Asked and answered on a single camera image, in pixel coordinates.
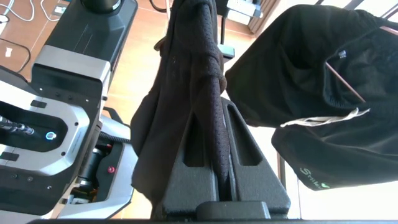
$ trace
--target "curtain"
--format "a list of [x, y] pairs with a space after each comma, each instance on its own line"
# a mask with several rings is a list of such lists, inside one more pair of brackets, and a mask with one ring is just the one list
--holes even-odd
[[271, 14], [275, 11], [281, 0], [262, 0], [261, 11], [263, 13], [262, 18], [252, 18], [249, 22], [249, 28], [251, 32], [258, 37], [266, 27], [266, 23], [269, 20]]

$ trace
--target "wooden floor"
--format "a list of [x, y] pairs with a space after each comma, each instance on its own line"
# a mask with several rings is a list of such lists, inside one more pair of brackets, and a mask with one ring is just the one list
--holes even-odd
[[[152, 86], [160, 62], [159, 53], [153, 50], [153, 46], [165, 35], [167, 29], [166, 14], [153, 10], [148, 0], [137, 1], [139, 9], [120, 58], [107, 102], [107, 106], [116, 109], [125, 123], [129, 123], [142, 98]], [[35, 5], [34, 20], [24, 22], [9, 12], [10, 22], [0, 35], [0, 38], [25, 45], [32, 52], [28, 65], [21, 71], [21, 74], [28, 80], [31, 76], [32, 63], [57, 24], [47, 20], [40, 8], [39, 0], [33, 0], [33, 2]], [[67, 4], [61, 0], [44, 1], [44, 8], [48, 14], [53, 11], [57, 2]], [[164, 0], [154, 0], [154, 2], [159, 7], [164, 7]], [[0, 3], [8, 5], [9, 0], [0, 0]], [[32, 12], [29, 0], [15, 1], [12, 9], [25, 19], [30, 18]], [[4, 9], [0, 6], [0, 14], [3, 12]], [[247, 26], [227, 21], [225, 44], [235, 48], [236, 58], [253, 41], [254, 37]], [[9, 57], [5, 54], [7, 48], [12, 49]], [[27, 59], [28, 54], [24, 49], [0, 40], [0, 65], [17, 71]], [[225, 67], [229, 68], [235, 60], [228, 62]], [[150, 211], [149, 201], [142, 194], [136, 192], [132, 203], [114, 218], [149, 218]]]

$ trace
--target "clothing tag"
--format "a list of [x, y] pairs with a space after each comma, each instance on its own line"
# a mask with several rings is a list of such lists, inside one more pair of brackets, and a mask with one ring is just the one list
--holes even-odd
[[370, 109], [367, 109], [366, 111], [359, 111], [359, 108], [356, 108], [355, 110], [351, 111], [351, 113], [347, 116], [344, 117], [313, 117], [313, 118], [300, 118], [296, 119], [293, 121], [288, 121], [284, 124], [281, 124], [280, 126], [282, 128], [289, 126], [289, 125], [301, 125], [301, 126], [309, 126], [309, 127], [315, 127], [315, 126], [321, 126], [321, 125], [326, 125], [330, 123], [335, 123], [335, 122], [340, 122], [340, 121], [347, 121], [353, 118], [357, 118], [359, 116], [362, 116], [369, 112]]
[[11, 57], [11, 52], [12, 52], [12, 48], [7, 48], [6, 49], [6, 57]]

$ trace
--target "metal shaft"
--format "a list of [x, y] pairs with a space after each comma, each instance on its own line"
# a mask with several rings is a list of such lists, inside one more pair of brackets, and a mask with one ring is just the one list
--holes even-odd
[[9, 119], [0, 115], [0, 128], [4, 129], [10, 133], [13, 132], [22, 132], [28, 135], [34, 134], [35, 130], [29, 126], [24, 124], [17, 124], [15, 122], [10, 121]]

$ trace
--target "blue button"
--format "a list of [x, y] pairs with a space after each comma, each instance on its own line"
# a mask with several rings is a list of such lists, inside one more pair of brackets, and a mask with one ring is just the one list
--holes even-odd
[[49, 133], [47, 133], [45, 135], [45, 138], [50, 141], [54, 140], [56, 137], [57, 137], [57, 135], [52, 131], [50, 131]]

